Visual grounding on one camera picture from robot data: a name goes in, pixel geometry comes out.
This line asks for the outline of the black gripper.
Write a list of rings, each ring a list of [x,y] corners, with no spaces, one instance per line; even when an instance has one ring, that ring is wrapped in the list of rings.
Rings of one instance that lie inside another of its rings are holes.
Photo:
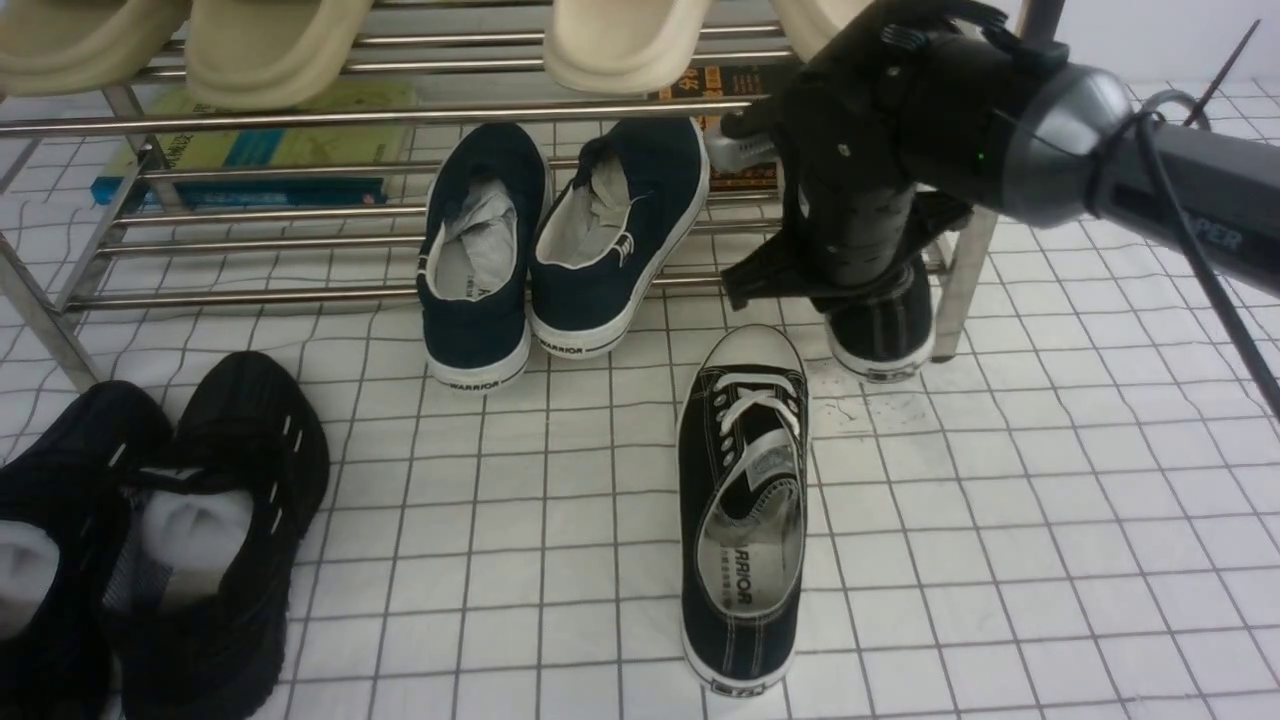
[[[719,275],[732,309],[809,299],[828,313],[883,297],[929,243],[966,227],[972,205],[916,192],[899,136],[922,118],[908,92],[934,42],[1007,20],[980,1],[872,1],[786,86],[721,119],[723,172],[767,156],[782,167],[780,231]]]

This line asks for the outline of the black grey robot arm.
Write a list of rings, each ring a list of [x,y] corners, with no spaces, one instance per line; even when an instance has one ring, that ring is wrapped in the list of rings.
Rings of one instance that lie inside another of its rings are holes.
[[[735,307],[887,293],[978,208],[1034,228],[1089,214],[1170,249],[1140,120],[1106,70],[1027,44],[978,1],[869,1],[781,91],[708,138],[719,169],[776,152],[783,224],[722,273]]]

